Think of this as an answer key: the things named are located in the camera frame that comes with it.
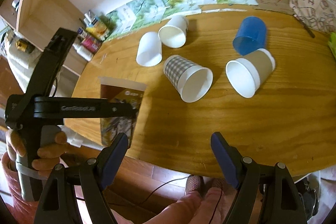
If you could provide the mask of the plain white paper cup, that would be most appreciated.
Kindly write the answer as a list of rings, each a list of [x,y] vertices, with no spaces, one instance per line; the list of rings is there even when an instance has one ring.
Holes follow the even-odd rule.
[[[145,33],[138,45],[136,62],[142,67],[153,67],[162,61],[162,43],[157,32]]]

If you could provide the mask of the brown sleeved paper cup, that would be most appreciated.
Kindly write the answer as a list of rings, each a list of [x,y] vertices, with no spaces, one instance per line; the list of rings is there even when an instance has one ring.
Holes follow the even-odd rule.
[[[259,87],[273,73],[276,61],[272,54],[264,49],[257,49],[226,64],[226,76],[244,98],[252,98]]]

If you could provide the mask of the white cup with leaf print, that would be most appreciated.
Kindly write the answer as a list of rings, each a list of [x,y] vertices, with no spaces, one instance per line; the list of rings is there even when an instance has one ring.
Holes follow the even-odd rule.
[[[188,26],[184,15],[175,15],[159,29],[158,36],[165,46],[180,48],[185,45]]]

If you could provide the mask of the grey checkered paper cup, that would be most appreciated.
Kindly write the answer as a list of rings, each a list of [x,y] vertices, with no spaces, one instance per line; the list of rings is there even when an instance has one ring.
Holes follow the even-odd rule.
[[[186,103],[200,100],[209,91],[214,79],[211,69],[180,55],[172,55],[165,61],[163,73]]]

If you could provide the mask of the blue plastic cup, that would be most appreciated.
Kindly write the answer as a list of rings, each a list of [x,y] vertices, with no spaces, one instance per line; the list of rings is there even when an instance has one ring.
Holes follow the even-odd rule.
[[[264,21],[256,16],[248,16],[240,24],[232,42],[234,50],[244,56],[259,48],[266,48],[267,28]]]

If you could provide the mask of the yellow black tool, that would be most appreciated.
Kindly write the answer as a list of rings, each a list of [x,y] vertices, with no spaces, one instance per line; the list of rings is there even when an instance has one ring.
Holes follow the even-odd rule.
[[[24,53],[30,54],[34,51],[35,46],[25,39],[19,39],[16,43],[16,48]]]

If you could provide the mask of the white spray bottle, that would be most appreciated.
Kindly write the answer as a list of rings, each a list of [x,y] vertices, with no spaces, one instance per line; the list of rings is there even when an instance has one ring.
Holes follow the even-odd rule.
[[[91,53],[88,49],[86,49],[83,45],[79,43],[73,43],[73,47],[76,52],[84,58],[86,61],[90,62],[93,58],[93,53]]]

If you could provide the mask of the pink tube container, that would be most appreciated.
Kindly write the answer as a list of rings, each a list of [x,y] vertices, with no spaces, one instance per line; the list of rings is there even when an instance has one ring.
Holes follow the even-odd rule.
[[[78,36],[81,41],[81,45],[83,45],[88,51],[95,54],[100,49],[102,43],[100,40],[96,39],[90,33],[86,32],[83,28],[79,27]]]

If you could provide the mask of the yellow pen holder can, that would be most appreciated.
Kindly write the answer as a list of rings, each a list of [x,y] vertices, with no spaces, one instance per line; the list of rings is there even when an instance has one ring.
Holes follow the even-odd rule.
[[[99,39],[102,42],[108,38],[110,33],[109,28],[98,17],[94,17],[90,21],[90,23],[86,27],[86,30],[96,39]]]

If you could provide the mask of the wooden bookshelf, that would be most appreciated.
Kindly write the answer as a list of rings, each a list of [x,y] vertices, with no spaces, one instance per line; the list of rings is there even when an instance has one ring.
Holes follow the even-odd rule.
[[[69,0],[4,0],[1,19],[39,50],[59,28],[77,31],[84,14]]]

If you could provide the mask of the green tissue box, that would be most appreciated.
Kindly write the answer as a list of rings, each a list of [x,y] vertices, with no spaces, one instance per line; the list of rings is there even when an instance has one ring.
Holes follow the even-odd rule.
[[[336,33],[335,32],[331,32],[330,33],[330,38],[329,41],[327,42],[334,58],[336,59]]]

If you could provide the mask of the black pen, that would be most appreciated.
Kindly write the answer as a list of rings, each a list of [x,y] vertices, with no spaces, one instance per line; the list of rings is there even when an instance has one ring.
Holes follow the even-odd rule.
[[[315,38],[315,34],[313,31],[304,23],[302,19],[299,18],[297,14],[293,15],[294,18],[303,26],[303,28],[307,31],[307,33],[310,35],[311,38]]]

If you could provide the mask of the letter print fabric bag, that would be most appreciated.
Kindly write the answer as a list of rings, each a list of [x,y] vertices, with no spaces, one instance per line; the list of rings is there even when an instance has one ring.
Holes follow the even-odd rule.
[[[308,27],[335,32],[335,0],[290,0],[289,5]]]

